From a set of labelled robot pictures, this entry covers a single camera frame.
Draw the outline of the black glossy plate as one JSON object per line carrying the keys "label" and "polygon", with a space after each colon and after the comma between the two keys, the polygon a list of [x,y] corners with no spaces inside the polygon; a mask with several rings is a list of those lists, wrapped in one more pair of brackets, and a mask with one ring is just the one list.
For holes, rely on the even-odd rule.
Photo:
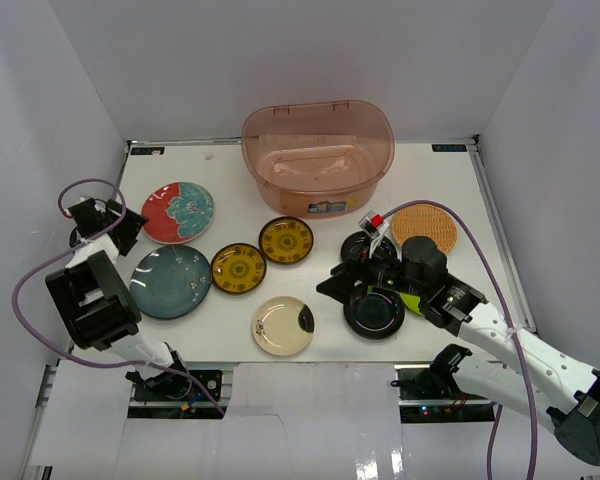
{"label": "black glossy plate", "polygon": [[[362,231],[349,235],[341,245],[340,258],[342,261],[357,255],[367,257],[370,248],[371,239]],[[397,250],[393,243],[387,238],[383,238],[381,243],[375,248],[373,259],[382,261],[396,260],[398,258]]]}
{"label": "black glossy plate", "polygon": [[405,318],[405,305],[396,293],[371,289],[359,294],[343,306],[344,318],[358,336],[374,341],[395,335]]}

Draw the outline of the red and teal plate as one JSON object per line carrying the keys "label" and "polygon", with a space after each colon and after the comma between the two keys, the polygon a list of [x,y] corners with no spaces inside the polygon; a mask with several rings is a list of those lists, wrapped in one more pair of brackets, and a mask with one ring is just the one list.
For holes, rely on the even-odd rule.
{"label": "red and teal plate", "polygon": [[192,182],[173,182],[151,193],[141,209],[147,219],[145,234],[160,244],[176,245],[202,235],[211,225],[215,201],[210,192]]}

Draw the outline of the dark blue floral plate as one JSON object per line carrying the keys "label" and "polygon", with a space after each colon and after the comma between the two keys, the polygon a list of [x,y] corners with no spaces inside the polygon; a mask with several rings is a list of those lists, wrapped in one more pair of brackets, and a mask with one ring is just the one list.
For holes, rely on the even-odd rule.
{"label": "dark blue floral plate", "polygon": [[150,252],[134,268],[129,282],[139,310],[158,320],[191,313],[205,300],[210,287],[209,261],[186,245],[168,245]]}

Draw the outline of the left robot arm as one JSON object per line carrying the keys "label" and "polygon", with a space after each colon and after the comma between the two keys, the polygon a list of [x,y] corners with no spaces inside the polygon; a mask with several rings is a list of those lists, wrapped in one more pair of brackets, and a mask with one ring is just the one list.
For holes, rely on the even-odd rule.
{"label": "left robot arm", "polygon": [[139,329],[141,312],[115,263],[137,243],[148,219],[112,199],[84,198],[68,209],[75,222],[68,264],[45,278],[46,287],[74,344],[109,351],[136,372],[136,383],[157,387],[179,399],[191,387],[191,374],[179,354],[164,342],[145,338]]}

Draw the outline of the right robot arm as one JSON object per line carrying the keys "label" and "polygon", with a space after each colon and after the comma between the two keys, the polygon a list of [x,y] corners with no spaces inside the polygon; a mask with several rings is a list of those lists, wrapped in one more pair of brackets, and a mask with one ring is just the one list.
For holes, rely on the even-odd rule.
{"label": "right robot arm", "polygon": [[448,272],[430,238],[407,240],[400,259],[349,258],[316,289],[341,303],[351,328],[370,339],[391,334],[404,318],[402,294],[414,295],[425,320],[498,361],[480,363],[466,347],[446,347],[430,366],[439,396],[471,393],[526,414],[574,457],[600,466],[600,369],[515,329],[484,294]]}

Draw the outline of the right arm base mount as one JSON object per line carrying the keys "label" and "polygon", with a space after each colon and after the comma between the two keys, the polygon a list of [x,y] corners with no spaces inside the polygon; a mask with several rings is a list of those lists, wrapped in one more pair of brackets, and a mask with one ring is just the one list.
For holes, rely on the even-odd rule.
{"label": "right arm base mount", "polygon": [[494,404],[460,390],[455,375],[469,349],[451,344],[429,364],[396,366],[400,419],[407,424],[493,422]]}

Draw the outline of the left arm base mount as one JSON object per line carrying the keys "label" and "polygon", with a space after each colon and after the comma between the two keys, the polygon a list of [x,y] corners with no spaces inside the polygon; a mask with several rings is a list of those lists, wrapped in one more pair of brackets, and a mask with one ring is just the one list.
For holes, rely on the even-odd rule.
{"label": "left arm base mount", "polygon": [[[223,372],[221,370],[190,370],[216,401],[221,398]],[[137,372],[128,372],[125,378],[134,384],[133,399],[139,402],[178,401],[191,403],[193,400],[207,401],[209,397],[191,380],[178,376],[174,384],[155,387],[145,385]]]}

